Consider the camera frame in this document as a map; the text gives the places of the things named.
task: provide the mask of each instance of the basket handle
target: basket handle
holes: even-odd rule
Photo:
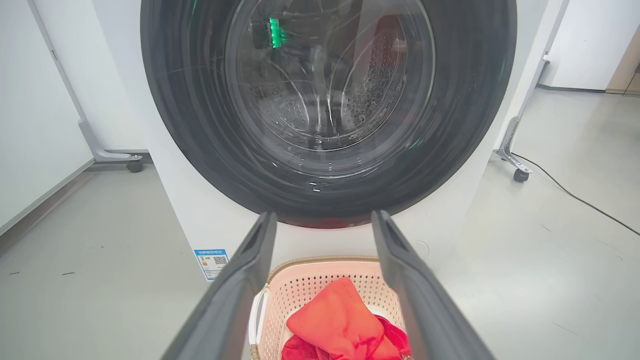
[[[264,288],[253,298],[253,305],[249,314],[249,328],[247,329],[249,345],[251,346],[258,345],[262,338],[262,325],[264,324],[264,315],[266,314],[270,294],[269,288]]]

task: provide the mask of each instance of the caster wheel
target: caster wheel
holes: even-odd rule
[[[130,161],[127,164],[127,168],[131,172],[141,172],[142,171],[142,164],[140,163],[140,161]]]
[[[513,179],[519,183],[524,183],[529,179],[529,173],[516,169],[516,172],[513,173]]]

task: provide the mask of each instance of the qr code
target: qr code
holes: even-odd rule
[[[216,265],[225,265],[227,263],[227,258],[225,256],[214,256],[213,261]]]

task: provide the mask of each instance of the door glass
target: door glass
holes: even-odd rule
[[[434,67],[418,0],[245,1],[227,44],[239,121],[274,166],[366,175],[414,145]]]

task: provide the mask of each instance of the washing machine door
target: washing machine door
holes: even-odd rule
[[[435,191],[504,95],[510,0],[144,0],[158,110],[185,157],[256,212],[369,221]]]

